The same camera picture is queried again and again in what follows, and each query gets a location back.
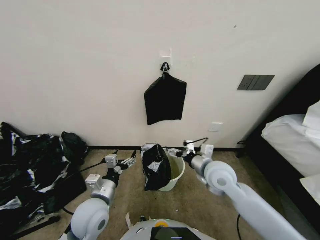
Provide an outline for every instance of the yellow sticker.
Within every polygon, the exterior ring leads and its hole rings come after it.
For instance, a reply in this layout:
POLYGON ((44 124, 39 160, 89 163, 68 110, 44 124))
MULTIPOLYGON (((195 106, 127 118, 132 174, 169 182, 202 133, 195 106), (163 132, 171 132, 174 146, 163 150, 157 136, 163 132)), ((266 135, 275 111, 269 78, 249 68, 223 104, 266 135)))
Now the yellow sticker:
POLYGON ((155 227, 169 227, 169 224, 163 220, 156 222, 155 227))

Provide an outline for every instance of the gray light switch panel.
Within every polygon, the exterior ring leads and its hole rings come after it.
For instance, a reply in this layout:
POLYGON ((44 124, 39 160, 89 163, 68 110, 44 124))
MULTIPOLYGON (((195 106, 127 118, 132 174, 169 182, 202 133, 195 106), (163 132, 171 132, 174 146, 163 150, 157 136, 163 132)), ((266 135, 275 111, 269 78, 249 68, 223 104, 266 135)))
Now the gray light switch panel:
POLYGON ((257 83, 259 77, 260 77, 260 75, 254 75, 254 78, 253 78, 252 82, 250 83, 249 87, 247 88, 247 90, 253 89, 253 86, 257 83))
POLYGON ((265 90, 273 77, 274 75, 260 75, 252 90, 265 90))
POLYGON ((255 75, 244 75, 238 90, 247 90, 255 75))

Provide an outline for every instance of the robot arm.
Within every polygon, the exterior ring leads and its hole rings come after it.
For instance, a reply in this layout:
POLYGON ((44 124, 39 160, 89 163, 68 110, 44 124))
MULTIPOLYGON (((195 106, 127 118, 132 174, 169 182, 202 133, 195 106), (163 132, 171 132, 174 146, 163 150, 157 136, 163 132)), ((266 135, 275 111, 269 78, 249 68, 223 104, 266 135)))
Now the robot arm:
POLYGON ((182 155, 208 190, 214 194, 228 195, 239 214, 264 239, 305 240, 305 238, 273 207, 252 188, 237 182, 235 171, 228 164, 211 159, 213 145, 203 144, 200 154, 195 154, 193 146, 186 146, 181 153, 169 149, 171 156, 182 155))
POLYGON ((59 240, 95 240, 109 220, 109 207, 123 170, 136 162, 136 151, 130 158, 118 161, 116 154, 107 155, 106 176, 90 174, 85 180, 91 189, 91 198, 81 203, 75 210, 71 223, 59 240))

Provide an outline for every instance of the black bed frame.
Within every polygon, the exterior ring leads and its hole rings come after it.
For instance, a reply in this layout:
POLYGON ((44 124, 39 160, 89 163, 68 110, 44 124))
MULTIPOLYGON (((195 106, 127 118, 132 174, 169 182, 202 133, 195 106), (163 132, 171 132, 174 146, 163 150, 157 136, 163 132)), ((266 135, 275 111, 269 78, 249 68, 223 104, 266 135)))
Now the black bed frame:
POLYGON ((305 114, 320 99, 320 64, 310 70, 246 140, 245 151, 277 188, 280 186, 309 223, 320 234, 320 206, 300 183, 303 176, 261 137, 266 123, 288 114, 305 114))

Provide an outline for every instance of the electrical outlet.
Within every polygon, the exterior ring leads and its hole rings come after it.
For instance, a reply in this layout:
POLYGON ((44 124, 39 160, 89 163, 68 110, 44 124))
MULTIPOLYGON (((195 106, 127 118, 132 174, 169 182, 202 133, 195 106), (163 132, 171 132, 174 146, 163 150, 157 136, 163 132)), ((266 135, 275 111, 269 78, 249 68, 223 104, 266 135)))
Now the electrical outlet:
POLYGON ((238 90, 247 90, 255 75, 244 75, 238 90))
POLYGON ((208 131, 209 132, 218 132, 221 128, 222 128, 222 124, 223 123, 219 123, 219 122, 212 122, 209 126, 208 131))

